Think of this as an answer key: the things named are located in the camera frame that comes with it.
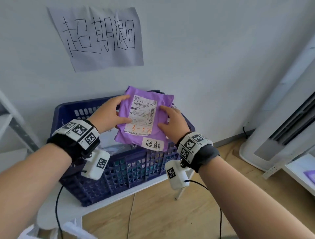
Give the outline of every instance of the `purple package on shelf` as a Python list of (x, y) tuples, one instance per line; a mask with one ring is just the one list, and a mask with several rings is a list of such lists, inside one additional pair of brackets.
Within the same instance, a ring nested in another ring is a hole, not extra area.
[(305, 171), (304, 174), (315, 184), (315, 170)]
[(167, 124), (168, 115), (160, 110), (160, 106), (171, 107), (174, 96), (147, 92), (132, 86), (128, 87), (125, 95), (130, 95), (130, 98), (121, 102), (119, 116), (131, 118), (132, 123), (117, 126), (115, 141), (166, 151), (168, 141), (158, 123)]

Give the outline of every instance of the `white shelf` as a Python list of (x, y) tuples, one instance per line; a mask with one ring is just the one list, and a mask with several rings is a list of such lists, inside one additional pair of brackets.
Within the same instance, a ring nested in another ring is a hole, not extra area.
[(283, 170), (315, 196), (315, 184), (304, 174), (305, 171), (315, 170), (314, 156), (306, 154), (284, 166)]
[(8, 128), (12, 118), (13, 117), (11, 114), (0, 115), (0, 139), (2, 138), (6, 129)]
[(0, 172), (25, 159), (27, 149), (18, 149), (0, 154)]
[[(154, 178), (150, 181), (130, 188), (124, 192), (111, 196), (87, 207), (82, 207), (81, 203), (74, 196), (72, 196), (72, 194), (69, 193), (68, 190), (63, 189), (61, 191), (58, 201), (58, 219), (60, 221), (60, 224), (62, 225), (68, 221), (73, 220), (74, 218), (82, 217), (122, 198), (128, 197), (136, 192), (153, 186), (154, 184), (158, 184), (166, 179), (167, 175), (164, 174), (160, 177)], [(37, 224), (42, 229), (50, 230), (57, 227), (57, 221), (55, 217), (55, 205), (60, 188), (61, 184), (58, 183), (38, 211)]]

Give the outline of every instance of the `blue plastic basket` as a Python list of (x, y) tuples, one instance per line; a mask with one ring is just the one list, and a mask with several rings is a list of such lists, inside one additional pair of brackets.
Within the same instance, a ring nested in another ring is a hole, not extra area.
[[(72, 119), (88, 118), (110, 98), (112, 97), (58, 105), (54, 112), (51, 134)], [(186, 121), (190, 130), (195, 131), (194, 126), (187, 119)], [(97, 181), (81, 176), (85, 161), (80, 160), (69, 167), (60, 183), (86, 207), (165, 174), (165, 163), (177, 158), (177, 148), (173, 142), (168, 143), (167, 152), (137, 146), (133, 150), (111, 156), (102, 177)]]

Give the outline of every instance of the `paper sign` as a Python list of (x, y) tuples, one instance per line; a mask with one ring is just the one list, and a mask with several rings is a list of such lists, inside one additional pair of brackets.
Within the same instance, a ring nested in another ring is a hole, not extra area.
[(110, 66), (143, 66), (135, 8), (48, 8), (76, 72)]

